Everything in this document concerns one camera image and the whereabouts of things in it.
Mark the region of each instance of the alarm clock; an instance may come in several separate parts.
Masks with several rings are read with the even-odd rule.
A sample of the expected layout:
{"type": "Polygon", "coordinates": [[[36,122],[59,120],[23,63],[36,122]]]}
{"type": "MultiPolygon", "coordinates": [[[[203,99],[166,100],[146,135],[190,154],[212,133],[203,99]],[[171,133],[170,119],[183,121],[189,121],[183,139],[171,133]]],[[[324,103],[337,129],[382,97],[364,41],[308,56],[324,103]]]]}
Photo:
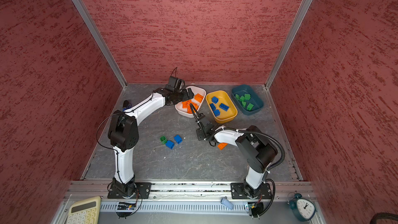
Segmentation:
{"type": "Polygon", "coordinates": [[[298,193],[289,201],[289,206],[296,218],[302,222],[311,220],[316,212],[315,204],[298,193]]]}

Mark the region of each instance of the light blue object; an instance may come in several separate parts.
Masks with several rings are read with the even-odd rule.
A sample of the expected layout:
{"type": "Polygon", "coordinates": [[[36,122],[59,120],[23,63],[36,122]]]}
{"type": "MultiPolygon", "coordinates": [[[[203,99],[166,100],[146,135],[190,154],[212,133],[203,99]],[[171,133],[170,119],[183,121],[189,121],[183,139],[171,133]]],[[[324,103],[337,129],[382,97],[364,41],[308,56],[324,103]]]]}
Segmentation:
{"type": "Polygon", "coordinates": [[[167,140],[167,142],[166,142],[164,145],[167,146],[167,147],[169,147],[171,150],[172,150],[173,147],[174,147],[174,143],[171,142],[170,140],[167,140]]]}
{"type": "Polygon", "coordinates": [[[180,144],[182,142],[182,138],[179,135],[175,136],[174,140],[177,142],[177,144],[180,144]]]}
{"type": "Polygon", "coordinates": [[[227,106],[227,105],[224,104],[224,103],[221,103],[221,104],[220,104],[220,108],[221,108],[222,110],[224,110],[224,111],[228,111],[229,106],[227,106]]]}
{"type": "Polygon", "coordinates": [[[218,110],[218,109],[214,110],[213,113],[214,113],[214,116],[216,116],[216,117],[221,114],[220,110],[218,110]]]}
{"type": "Polygon", "coordinates": [[[221,204],[230,210],[234,209],[234,205],[232,204],[232,202],[228,201],[226,197],[221,199],[221,204]]]}
{"type": "Polygon", "coordinates": [[[212,111],[216,110],[216,106],[214,106],[213,103],[210,104],[210,108],[211,108],[212,111]]]}
{"type": "Polygon", "coordinates": [[[211,102],[213,102],[214,104],[217,104],[217,102],[218,102],[218,98],[217,97],[212,97],[211,98],[211,102]]]}

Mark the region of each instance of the metal vent grille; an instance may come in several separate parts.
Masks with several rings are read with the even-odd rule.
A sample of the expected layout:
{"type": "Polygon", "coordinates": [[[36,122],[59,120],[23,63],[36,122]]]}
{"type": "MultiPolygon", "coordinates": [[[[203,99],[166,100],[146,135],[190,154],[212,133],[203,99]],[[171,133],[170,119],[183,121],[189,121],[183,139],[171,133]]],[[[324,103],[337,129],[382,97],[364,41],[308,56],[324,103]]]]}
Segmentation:
{"type": "MultiPolygon", "coordinates": [[[[142,202],[140,212],[173,212],[173,213],[226,213],[247,215],[247,202],[232,202],[234,209],[230,210],[220,202],[142,202]]],[[[116,210],[117,202],[102,202],[100,212],[131,212],[116,210]]]]}

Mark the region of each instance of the calculator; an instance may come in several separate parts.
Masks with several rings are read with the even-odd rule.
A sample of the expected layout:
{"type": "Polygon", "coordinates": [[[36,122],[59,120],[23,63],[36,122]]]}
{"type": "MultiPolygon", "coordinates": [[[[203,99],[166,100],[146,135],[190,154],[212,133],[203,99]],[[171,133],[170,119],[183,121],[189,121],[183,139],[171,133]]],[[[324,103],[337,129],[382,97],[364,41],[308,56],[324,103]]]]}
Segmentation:
{"type": "Polygon", "coordinates": [[[69,209],[67,224],[97,224],[101,197],[75,202],[69,209]]]}

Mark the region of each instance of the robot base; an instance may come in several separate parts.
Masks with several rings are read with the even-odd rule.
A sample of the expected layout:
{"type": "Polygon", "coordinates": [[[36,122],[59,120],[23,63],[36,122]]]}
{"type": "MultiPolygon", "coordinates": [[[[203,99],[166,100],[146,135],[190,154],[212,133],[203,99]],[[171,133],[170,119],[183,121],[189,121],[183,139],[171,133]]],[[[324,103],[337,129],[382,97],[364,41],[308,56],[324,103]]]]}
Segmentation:
{"type": "MultiPolygon", "coordinates": [[[[150,193],[150,187],[152,183],[135,183],[136,189],[140,192],[140,196],[142,199],[148,199],[150,193]]],[[[126,199],[123,197],[121,192],[117,189],[115,185],[112,185],[108,192],[108,199],[126,199]]]]}
{"type": "MultiPolygon", "coordinates": [[[[250,199],[244,191],[243,183],[231,183],[231,195],[232,199],[250,199]]],[[[271,188],[268,183],[262,183],[260,186],[260,192],[262,193],[263,199],[271,199],[271,188]]]]}

